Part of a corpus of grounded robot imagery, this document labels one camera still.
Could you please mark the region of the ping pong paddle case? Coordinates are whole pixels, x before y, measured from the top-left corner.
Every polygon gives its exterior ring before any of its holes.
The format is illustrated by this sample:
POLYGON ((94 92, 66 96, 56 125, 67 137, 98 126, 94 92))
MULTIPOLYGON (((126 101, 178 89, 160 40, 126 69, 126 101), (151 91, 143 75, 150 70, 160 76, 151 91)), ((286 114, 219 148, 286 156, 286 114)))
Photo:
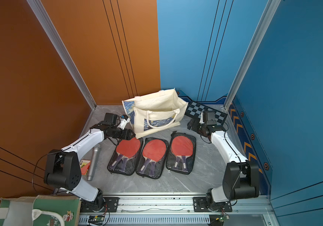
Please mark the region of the ping pong paddle case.
POLYGON ((147 137, 143 146, 136 174, 150 179, 159 179, 166 161, 169 143, 165 139, 147 137))
POLYGON ((192 135, 174 131, 167 152, 165 166, 168 170, 189 175, 194 167, 196 138, 192 135))
POLYGON ((140 159, 143 139, 121 140, 116 146, 108 163, 107 169, 111 173, 131 176, 140 159))

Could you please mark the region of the cream canvas tote bag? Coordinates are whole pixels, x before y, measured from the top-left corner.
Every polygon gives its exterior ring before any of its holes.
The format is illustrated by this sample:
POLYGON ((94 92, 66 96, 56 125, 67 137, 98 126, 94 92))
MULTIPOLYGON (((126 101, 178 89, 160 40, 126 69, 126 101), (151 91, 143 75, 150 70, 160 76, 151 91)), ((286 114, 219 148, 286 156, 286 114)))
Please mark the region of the cream canvas tote bag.
POLYGON ((122 101, 136 138, 142 138, 180 125, 188 107, 175 89, 122 101))

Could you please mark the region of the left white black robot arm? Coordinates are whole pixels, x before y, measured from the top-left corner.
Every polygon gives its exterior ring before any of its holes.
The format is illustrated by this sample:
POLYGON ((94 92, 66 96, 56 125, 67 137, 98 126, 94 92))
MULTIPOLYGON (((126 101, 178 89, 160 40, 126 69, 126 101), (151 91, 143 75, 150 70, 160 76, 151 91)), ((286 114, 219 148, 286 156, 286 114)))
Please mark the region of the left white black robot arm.
POLYGON ((89 211, 101 211, 105 205, 102 191, 89 184, 81 175, 80 161, 92 148, 105 138, 131 140, 135 133, 131 129, 117 126, 94 125, 81 138, 47 155, 44 183, 72 193, 82 200, 89 211))

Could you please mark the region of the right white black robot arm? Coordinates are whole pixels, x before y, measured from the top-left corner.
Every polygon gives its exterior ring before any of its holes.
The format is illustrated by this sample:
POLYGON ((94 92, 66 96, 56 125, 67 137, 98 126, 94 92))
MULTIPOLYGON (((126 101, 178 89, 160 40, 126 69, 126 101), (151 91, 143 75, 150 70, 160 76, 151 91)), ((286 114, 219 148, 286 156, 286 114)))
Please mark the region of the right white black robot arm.
POLYGON ((222 125, 208 125, 191 119, 189 130, 207 137, 217 148, 226 163, 222 185, 211 188, 206 194, 209 211, 231 210, 231 201, 259 196, 259 166, 248 160, 233 144, 222 125))

